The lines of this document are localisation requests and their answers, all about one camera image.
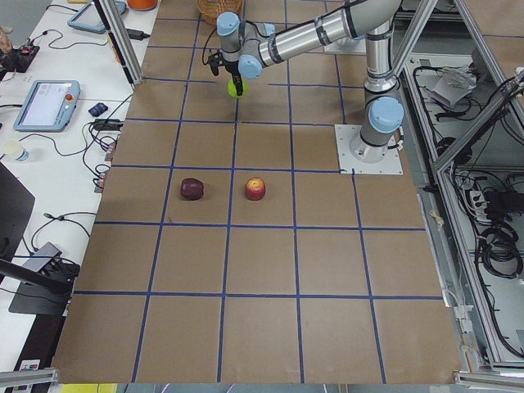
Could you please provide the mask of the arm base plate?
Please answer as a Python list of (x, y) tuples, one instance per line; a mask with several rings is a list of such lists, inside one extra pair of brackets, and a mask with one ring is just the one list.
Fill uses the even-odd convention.
[(392, 134), (383, 147), (367, 145), (360, 135), (359, 124), (336, 124), (335, 139), (341, 174), (402, 175), (400, 150), (402, 141)]

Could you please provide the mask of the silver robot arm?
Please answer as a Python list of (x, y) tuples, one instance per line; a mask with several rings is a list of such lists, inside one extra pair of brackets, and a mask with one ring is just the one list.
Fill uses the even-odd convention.
[(254, 22), (226, 11), (218, 16), (220, 48), (208, 56), (214, 75), (222, 66), (232, 76), (233, 91), (240, 97), (244, 79), (257, 79), (264, 68), (305, 52), (326, 47), (342, 38), (365, 38), (367, 78), (364, 82), (364, 122), (359, 140), (366, 147), (382, 148), (401, 126), (404, 108), (398, 104), (394, 123), (377, 118), (377, 101), (393, 97), (396, 88), (391, 66), (394, 14), (399, 1), (346, 1), (328, 13), (277, 31), (270, 23)]

